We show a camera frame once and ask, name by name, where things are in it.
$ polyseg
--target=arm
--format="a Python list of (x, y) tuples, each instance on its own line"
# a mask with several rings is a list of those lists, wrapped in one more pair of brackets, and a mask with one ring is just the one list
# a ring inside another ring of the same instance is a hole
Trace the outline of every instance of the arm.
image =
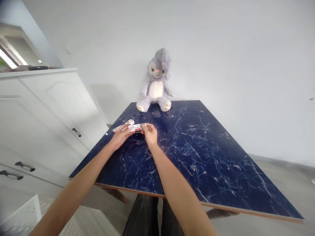
[(166, 81), (164, 81), (164, 91), (166, 92), (167, 95), (171, 97), (174, 96), (173, 92), (170, 90), (170, 87), (168, 86), (168, 83)]
[(150, 84), (150, 81), (145, 82), (143, 88), (142, 88), (141, 91), (140, 91), (140, 94), (141, 94), (142, 96), (147, 95), (149, 84)]
[(147, 123), (142, 128), (166, 198), (185, 235), (217, 235), (191, 186), (158, 146), (155, 127)]
[(134, 133), (127, 128), (122, 131), (127, 126), (129, 124), (122, 125), (112, 140), (67, 184), (32, 230), (31, 236), (59, 235), (90, 191), (110, 156)]

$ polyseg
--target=finger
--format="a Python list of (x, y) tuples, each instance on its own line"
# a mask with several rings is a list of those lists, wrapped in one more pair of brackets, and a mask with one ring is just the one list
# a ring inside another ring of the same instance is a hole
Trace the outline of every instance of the finger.
[(156, 128), (154, 127), (154, 125), (147, 123), (147, 127), (150, 127), (152, 130), (156, 130)]
[(126, 128), (124, 131), (122, 131), (121, 133), (126, 135), (128, 133), (130, 133), (131, 129)]
[(149, 132), (148, 128), (145, 125), (142, 125), (142, 130), (144, 131), (144, 133)]
[(119, 129), (117, 130), (117, 132), (119, 131), (122, 131), (123, 130), (123, 128), (125, 128), (125, 127), (127, 127), (127, 126), (129, 126), (130, 124), (124, 124), (124, 125), (122, 125), (122, 126), (120, 126), (119, 127)]
[(129, 133), (125, 134), (125, 137), (127, 138), (127, 137), (133, 135), (134, 133), (135, 133), (135, 132), (129, 132)]

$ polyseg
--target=bunny paw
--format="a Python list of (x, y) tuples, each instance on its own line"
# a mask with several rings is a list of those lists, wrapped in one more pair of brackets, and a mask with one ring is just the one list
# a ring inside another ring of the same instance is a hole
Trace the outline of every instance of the bunny paw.
[(144, 108), (142, 106), (137, 106), (137, 108), (138, 108), (139, 111), (144, 112)]
[(170, 108), (171, 108), (171, 102), (167, 102), (167, 103), (165, 104), (164, 109), (162, 109), (162, 110), (163, 110), (163, 111), (168, 111)]

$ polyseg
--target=bunny ear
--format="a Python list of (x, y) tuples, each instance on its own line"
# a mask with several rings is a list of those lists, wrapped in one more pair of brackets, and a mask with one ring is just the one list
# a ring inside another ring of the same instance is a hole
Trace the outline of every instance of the bunny ear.
[(161, 48), (157, 50), (155, 56), (162, 62), (163, 69), (169, 69), (171, 67), (171, 57), (168, 50)]

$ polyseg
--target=small box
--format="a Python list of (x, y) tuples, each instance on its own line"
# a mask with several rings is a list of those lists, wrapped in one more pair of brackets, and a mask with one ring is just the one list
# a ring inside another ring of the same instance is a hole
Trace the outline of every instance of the small box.
[[(135, 122), (134, 120), (128, 120), (125, 124), (130, 124), (130, 125), (133, 125)], [(119, 129), (120, 126), (116, 127), (113, 129), (113, 132), (115, 133), (118, 129)]]
[(132, 126), (128, 126), (128, 129), (131, 129), (131, 132), (140, 133), (142, 130), (142, 125), (144, 124), (135, 124)]

